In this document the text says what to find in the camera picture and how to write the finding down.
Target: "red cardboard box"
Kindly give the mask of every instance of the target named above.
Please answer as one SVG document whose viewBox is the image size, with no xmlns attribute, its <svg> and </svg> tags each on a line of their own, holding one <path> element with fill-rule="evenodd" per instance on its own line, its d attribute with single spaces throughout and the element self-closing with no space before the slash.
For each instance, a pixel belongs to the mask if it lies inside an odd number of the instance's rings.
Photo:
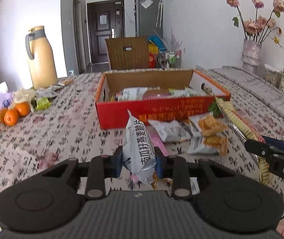
<svg viewBox="0 0 284 239">
<path fill-rule="evenodd" d="M 148 123 L 148 119 L 185 120 L 188 116 L 206 113 L 208 107 L 215 101 L 214 96 L 109 101 L 116 92 L 129 87 L 160 87 L 161 89 L 190 87 L 201 90 L 203 84 L 205 87 L 210 87 L 215 96 L 230 100 L 231 95 L 228 90 L 196 70 L 104 73 L 95 97 L 100 126 L 102 129 L 125 128 L 129 119 L 127 110 L 145 124 Z"/>
</svg>

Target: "thermos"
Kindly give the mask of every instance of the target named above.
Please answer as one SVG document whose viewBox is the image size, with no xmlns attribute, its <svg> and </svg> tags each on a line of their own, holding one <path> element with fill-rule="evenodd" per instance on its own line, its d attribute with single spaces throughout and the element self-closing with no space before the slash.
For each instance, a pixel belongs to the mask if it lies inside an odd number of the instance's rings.
<svg viewBox="0 0 284 239">
<path fill-rule="evenodd" d="M 47 88 L 57 83 L 53 51 L 44 32 L 44 26 L 29 30 L 25 37 L 25 46 L 34 88 Z"/>
</svg>

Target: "refrigerator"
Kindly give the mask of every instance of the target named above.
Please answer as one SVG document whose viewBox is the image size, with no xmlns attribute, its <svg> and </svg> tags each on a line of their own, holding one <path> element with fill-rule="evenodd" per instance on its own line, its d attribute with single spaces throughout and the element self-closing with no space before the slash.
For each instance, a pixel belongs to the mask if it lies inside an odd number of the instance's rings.
<svg viewBox="0 0 284 239">
<path fill-rule="evenodd" d="M 135 0 L 135 36 L 153 36 L 156 33 L 162 38 L 163 36 L 163 16 L 162 25 L 160 27 L 160 17 L 156 27 L 158 4 L 160 0 L 152 0 L 152 4 L 148 8 L 144 8 L 142 3 L 146 0 Z"/>
</svg>

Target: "yellow flower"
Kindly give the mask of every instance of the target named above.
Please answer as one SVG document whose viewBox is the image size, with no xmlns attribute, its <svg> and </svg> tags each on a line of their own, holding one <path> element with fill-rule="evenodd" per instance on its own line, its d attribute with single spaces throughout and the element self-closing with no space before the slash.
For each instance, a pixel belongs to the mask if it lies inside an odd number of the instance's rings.
<svg viewBox="0 0 284 239">
<path fill-rule="evenodd" d="M 279 38 L 277 38 L 276 36 L 274 36 L 274 37 L 272 38 L 272 40 L 273 40 L 276 44 L 279 44 L 279 42 L 280 42 Z"/>
</svg>

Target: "orange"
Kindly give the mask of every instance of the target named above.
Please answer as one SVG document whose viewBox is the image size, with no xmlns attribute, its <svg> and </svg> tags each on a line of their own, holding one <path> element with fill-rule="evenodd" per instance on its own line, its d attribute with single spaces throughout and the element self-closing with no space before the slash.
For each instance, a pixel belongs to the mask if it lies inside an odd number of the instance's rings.
<svg viewBox="0 0 284 239">
<path fill-rule="evenodd" d="M 4 115 L 6 114 L 6 112 L 8 111 L 8 108 L 2 108 L 0 110 L 0 123 L 5 124 L 4 123 Z"/>
<path fill-rule="evenodd" d="M 28 102 L 23 102 L 15 105 L 15 110 L 18 112 L 19 117 L 25 117 L 30 112 L 30 105 Z"/>
<path fill-rule="evenodd" d="M 4 122 L 8 126 L 14 126 L 19 120 L 19 114 L 16 110 L 8 110 L 4 115 Z"/>
</svg>

